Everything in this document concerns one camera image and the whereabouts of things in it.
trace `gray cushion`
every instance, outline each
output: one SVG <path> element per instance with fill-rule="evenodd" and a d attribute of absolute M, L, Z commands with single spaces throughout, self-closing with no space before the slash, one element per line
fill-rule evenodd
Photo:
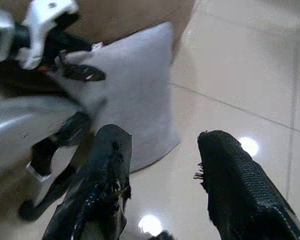
<path fill-rule="evenodd" d="M 67 56 L 70 63 L 103 70 L 107 78 L 102 82 L 84 83 L 53 74 L 86 107 L 96 131 L 116 124 L 132 135 L 132 172 L 161 159 L 180 142 L 169 86 L 173 39 L 172 24 L 166 22 L 92 52 Z"/>

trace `glossy floor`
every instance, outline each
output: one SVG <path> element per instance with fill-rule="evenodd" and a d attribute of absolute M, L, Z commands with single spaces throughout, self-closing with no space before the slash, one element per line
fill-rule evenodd
<path fill-rule="evenodd" d="M 208 196 L 193 180 L 197 136 L 205 130 L 241 139 L 300 219 L 300 0 L 198 0 L 171 89 L 182 144 L 131 175 L 121 239 L 146 239 L 141 230 L 149 236 L 161 229 L 179 240 L 220 239 Z M 4 186 L 19 201 L 15 185 Z M 15 211 L 9 204 L 2 205 L 2 219 Z M 31 224 L 3 221 L 0 239 L 40 239 L 56 205 Z"/>

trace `white robot part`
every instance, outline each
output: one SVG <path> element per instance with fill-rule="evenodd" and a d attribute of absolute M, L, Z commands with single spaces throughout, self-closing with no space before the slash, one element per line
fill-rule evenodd
<path fill-rule="evenodd" d="M 22 48 L 17 59 L 22 68 L 35 69 L 41 62 L 48 32 L 57 24 L 61 15 L 75 14 L 79 7 L 74 0 L 33 0 L 30 3 L 23 25 L 29 28 L 30 48 Z"/>

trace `black textured material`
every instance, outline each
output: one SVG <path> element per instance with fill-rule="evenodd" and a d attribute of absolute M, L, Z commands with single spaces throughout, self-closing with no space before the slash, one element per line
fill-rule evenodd
<path fill-rule="evenodd" d="M 230 134 L 198 138 L 210 219 L 222 240 L 300 240 L 300 223 L 262 167 Z"/>
<path fill-rule="evenodd" d="M 86 166 L 78 173 L 45 230 L 44 240 L 79 240 L 88 222 L 99 240 L 118 240 L 126 225 L 132 137 L 116 125 L 102 127 Z"/>

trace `tile grout line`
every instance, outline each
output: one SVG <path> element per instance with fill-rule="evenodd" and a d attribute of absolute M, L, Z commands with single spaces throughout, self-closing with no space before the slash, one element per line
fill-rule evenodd
<path fill-rule="evenodd" d="M 288 125 L 285 125 L 285 124 L 283 124 L 283 123 L 280 123 L 280 122 L 277 122 L 277 121 L 274 121 L 274 120 L 271 120 L 270 118 L 264 117 L 264 116 L 262 116 L 262 115 L 260 115 L 260 114 L 254 113 L 254 112 L 249 111 L 249 110 L 245 110 L 245 109 L 243 109 L 243 108 L 241 108 L 241 107 L 237 107 L 237 106 L 232 105 L 232 104 L 230 104 L 230 103 L 227 103 L 227 102 L 225 102 L 225 101 L 216 99 L 216 98 L 214 98 L 214 97 L 212 97 L 212 96 L 205 95 L 205 94 L 203 94 L 203 93 L 201 93 L 201 92 L 198 92 L 198 91 L 196 91 L 196 90 L 192 90 L 192 89 L 190 89 L 190 88 L 188 88 L 188 87 L 181 86 L 181 85 L 176 84 L 176 83 L 173 83 L 173 82 L 170 82 L 170 85 L 173 85 L 173 86 L 175 86 L 175 87 L 177 87 L 177 88 L 184 89 L 184 90 L 189 91 L 189 92 L 191 92 L 191 93 L 193 93 L 193 94 L 198 94 L 198 95 L 200 95 L 200 96 L 202 96 L 202 97 L 204 97 L 204 98 L 206 98 L 206 99 L 209 99 L 210 101 L 213 101 L 213 102 L 217 102 L 217 103 L 226 105 L 226 106 L 228 106 L 228 107 L 237 109 L 237 110 L 239 110 L 239 111 L 241 111 L 241 112 L 244 112 L 244 113 L 246 113 L 246 114 L 249 114 L 249 115 L 252 115 L 252 116 L 254 116 L 254 117 L 257 117 L 257 118 L 266 120 L 266 121 L 268 121 L 268 122 L 271 122 L 271 123 L 273 123 L 273 124 L 275 124 L 275 125 L 279 125 L 279 126 L 281 126 L 281 127 L 284 127 L 284 128 L 287 128 L 287 129 L 291 129 L 291 130 L 293 130 L 293 131 L 295 131 L 295 132 L 300 133 L 300 130 L 299 130 L 299 129 L 296 129 L 296 128 L 294 128 L 294 127 L 290 127 L 290 126 L 288 126 Z"/>
<path fill-rule="evenodd" d="M 232 25 L 235 25 L 235 26 L 238 26 L 238 27 L 241 27 L 241 28 L 247 28 L 249 30 L 253 30 L 253 31 L 265 34 L 265 35 L 270 35 L 272 37 L 280 37 L 280 38 L 283 38 L 283 39 L 288 40 L 288 41 L 300 41 L 299 37 L 292 37 L 292 36 L 289 36 L 289 35 L 284 36 L 282 34 L 273 33 L 271 31 L 267 31 L 267 30 L 262 30 L 262 29 L 259 29 L 257 27 L 254 27 L 254 26 L 250 26 L 246 23 L 237 22 L 237 21 L 234 21 L 234 20 L 231 20 L 231 19 L 227 19 L 223 16 L 214 15 L 213 13 L 209 13 L 209 12 L 206 12 L 205 14 L 207 16 L 214 17 L 214 18 L 216 18 L 216 19 L 218 19 L 222 22 L 232 24 Z"/>
<path fill-rule="evenodd" d="M 293 163 L 293 146 L 294 146 L 294 129 L 295 129 L 295 119 L 296 119 L 296 107 L 297 107 L 297 90 L 298 90 L 298 68 L 299 68 L 299 51 L 300 51 L 300 41 L 297 40 L 294 53 L 293 53 L 293 87 L 292 87 L 292 104 L 291 104 L 291 129 L 289 131 L 289 147 L 288 147 L 288 166 L 287 175 L 285 183 L 285 199 L 289 200 L 291 179 L 292 179 L 292 163 Z"/>

